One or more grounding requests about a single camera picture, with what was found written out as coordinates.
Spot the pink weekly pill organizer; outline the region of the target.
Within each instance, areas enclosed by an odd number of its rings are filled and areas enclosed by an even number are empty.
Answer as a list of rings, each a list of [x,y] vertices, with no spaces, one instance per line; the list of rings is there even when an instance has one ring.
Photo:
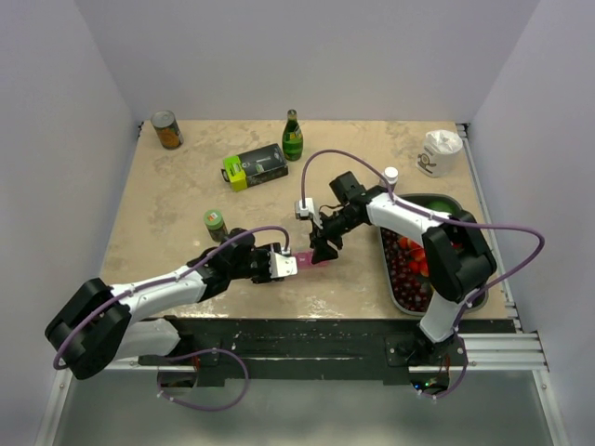
[[[328,261],[321,261],[318,263],[314,263],[312,260],[313,259],[312,251],[303,251],[303,252],[295,253],[294,257],[297,261],[297,268],[299,270],[321,268],[328,264]]]

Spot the green pill bottle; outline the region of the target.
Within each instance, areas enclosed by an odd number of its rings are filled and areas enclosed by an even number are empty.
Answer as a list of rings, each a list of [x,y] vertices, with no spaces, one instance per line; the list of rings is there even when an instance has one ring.
[[[218,209],[209,209],[204,213],[205,227],[214,242],[221,243],[228,235],[222,213]]]

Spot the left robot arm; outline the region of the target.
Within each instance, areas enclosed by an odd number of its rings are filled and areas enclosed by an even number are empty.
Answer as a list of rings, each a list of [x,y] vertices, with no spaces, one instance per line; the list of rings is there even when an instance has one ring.
[[[170,308],[203,302],[225,292],[234,280],[280,282],[298,271],[288,244],[256,244],[254,230],[235,229],[184,266],[139,282],[84,282],[51,320],[45,337],[56,350],[53,366],[84,380],[125,356],[159,355],[182,364],[192,341],[171,324],[149,341],[145,319]]]

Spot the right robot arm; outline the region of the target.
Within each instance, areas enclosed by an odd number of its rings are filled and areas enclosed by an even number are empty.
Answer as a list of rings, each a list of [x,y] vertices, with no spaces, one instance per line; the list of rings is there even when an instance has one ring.
[[[339,201],[331,215],[320,213],[311,198],[303,196],[295,203],[296,218],[312,224],[312,262],[336,259],[342,236],[363,224],[419,244],[426,254],[434,293],[419,323],[424,336],[415,341],[414,352],[420,362],[436,364],[447,353],[445,340],[454,334],[465,300],[496,272],[495,258],[479,224],[466,211],[453,216],[435,213],[400,199],[385,187],[367,189],[351,172],[336,177],[329,186]]]

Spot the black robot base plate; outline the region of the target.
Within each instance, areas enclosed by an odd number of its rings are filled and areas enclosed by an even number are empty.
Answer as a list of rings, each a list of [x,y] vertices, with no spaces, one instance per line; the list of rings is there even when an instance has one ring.
[[[349,380],[407,385],[404,351],[415,320],[264,320],[166,317],[178,329],[173,351],[199,387],[228,379]]]

